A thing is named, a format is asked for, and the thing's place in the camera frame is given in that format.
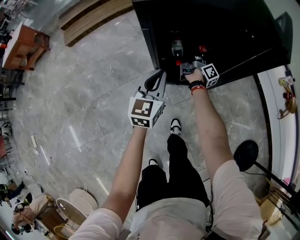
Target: foot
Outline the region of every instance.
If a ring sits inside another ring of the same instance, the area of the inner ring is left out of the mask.
[[[178,118],[173,118],[171,121],[171,134],[181,136],[181,123]]]
[[[149,159],[149,166],[150,165],[157,165],[159,166],[160,168],[162,168],[162,164],[160,162],[158,162],[154,157],[151,157]]]

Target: wall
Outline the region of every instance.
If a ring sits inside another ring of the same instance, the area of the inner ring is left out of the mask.
[[[284,88],[278,84],[278,78],[284,75],[283,66],[258,74],[270,119],[272,173],[279,179],[291,177],[296,149],[295,114],[289,114],[281,120],[277,118],[279,110],[285,109],[285,100],[282,97]]]
[[[296,2],[296,0],[265,0],[265,2],[274,18],[277,18],[284,12],[287,12],[292,18],[293,45],[290,69],[292,71],[293,77],[296,79],[296,82],[294,84],[296,97],[300,99],[300,5]]]

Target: black cabinet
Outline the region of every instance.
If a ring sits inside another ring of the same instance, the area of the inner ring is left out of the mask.
[[[182,62],[206,46],[207,64],[220,74],[214,87],[290,63],[291,45],[263,0],[133,0],[155,68],[180,82],[172,42],[180,38]]]

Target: table leg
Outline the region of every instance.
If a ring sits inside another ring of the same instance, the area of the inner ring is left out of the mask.
[[[29,71],[33,71],[33,70],[34,70],[33,67],[21,67],[21,66],[19,66],[18,69],[21,69],[21,70],[29,70]]]
[[[0,98],[0,102],[5,102],[5,101],[16,101],[16,98],[15,97]]]
[[[0,85],[25,85],[24,82],[1,82]]]

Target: marble floor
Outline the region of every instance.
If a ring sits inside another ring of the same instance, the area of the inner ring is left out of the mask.
[[[38,189],[33,178],[24,173],[25,168],[54,198],[68,198],[75,188],[87,188],[101,206],[132,132],[127,118],[129,97],[139,77],[153,70],[149,52],[134,12],[103,25],[72,48],[64,46],[61,30],[51,36],[50,43],[51,51],[35,71],[25,73],[25,85],[17,91],[9,114],[17,148],[13,147],[8,162],[16,181],[24,179],[33,195]],[[167,107],[148,131],[143,167],[149,157],[160,158],[168,175],[166,140],[170,120],[178,117],[188,158],[205,180],[208,173],[198,146],[190,91],[173,85],[167,85],[165,91]],[[225,121],[232,152],[244,140],[253,139],[260,150],[258,162],[266,167],[267,132],[253,77],[212,89],[209,94]],[[33,157],[33,132],[45,148],[45,156]],[[254,166],[249,172],[259,173],[259,169]],[[259,195],[263,176],[243,175]],[[205,186],[210,193],[209,180]],[[133,213],[134,206],[125,227],[129,227]]]

